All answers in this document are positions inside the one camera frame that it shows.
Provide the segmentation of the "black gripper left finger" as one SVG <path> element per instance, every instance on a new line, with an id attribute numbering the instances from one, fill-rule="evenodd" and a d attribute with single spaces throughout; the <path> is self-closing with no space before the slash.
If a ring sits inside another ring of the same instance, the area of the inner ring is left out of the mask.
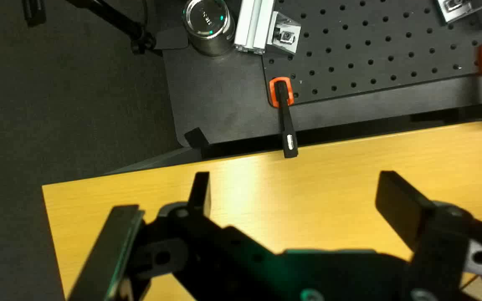
<path id="1" fill-rule="evenodd" d="M 193 180 L 191 193 L 188 198 L 188 210 L 191 215 L 211 213 L 211 173 L 198 171 Z"/>

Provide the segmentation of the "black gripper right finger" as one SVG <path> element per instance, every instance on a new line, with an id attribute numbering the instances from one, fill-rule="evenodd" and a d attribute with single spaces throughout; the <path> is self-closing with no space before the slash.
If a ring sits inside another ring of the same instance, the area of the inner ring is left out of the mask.
<path id="1" fill-rule="evenodd" d="M 410 250 L 422 245 L 435 203 L 395 170 L 378 175 L 375 207 Z"/>

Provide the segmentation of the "round silver robot base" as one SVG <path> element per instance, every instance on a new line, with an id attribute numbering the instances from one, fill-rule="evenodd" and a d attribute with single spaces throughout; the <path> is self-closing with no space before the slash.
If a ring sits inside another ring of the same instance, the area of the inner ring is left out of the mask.
<path id="1" fill-rule="evenodd" d="M 204 54 L 226 54 L 233 43 L 233 16 L 224 0 L 188 0 L 183 19 L 189 43 Z"/>

